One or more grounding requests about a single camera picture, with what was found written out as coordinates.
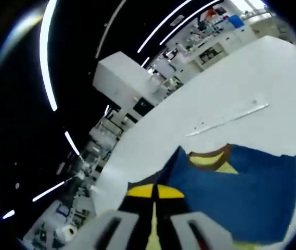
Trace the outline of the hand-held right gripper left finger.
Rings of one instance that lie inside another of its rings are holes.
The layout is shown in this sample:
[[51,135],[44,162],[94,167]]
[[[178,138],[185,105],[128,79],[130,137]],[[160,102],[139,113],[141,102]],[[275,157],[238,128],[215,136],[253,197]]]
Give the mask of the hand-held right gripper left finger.
[[154,185],[127,191],[117,210],[107,211],[80,232],[80,249],[146,249],[152,230]]

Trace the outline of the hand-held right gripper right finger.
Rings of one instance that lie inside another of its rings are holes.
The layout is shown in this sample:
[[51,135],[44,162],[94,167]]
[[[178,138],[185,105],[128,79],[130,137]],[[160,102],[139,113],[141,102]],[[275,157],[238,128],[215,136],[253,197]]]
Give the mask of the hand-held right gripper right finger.
[[179,190],[156,186],[157,235],[162,249],[233,249],[231,233],[202,212],[190,211]]

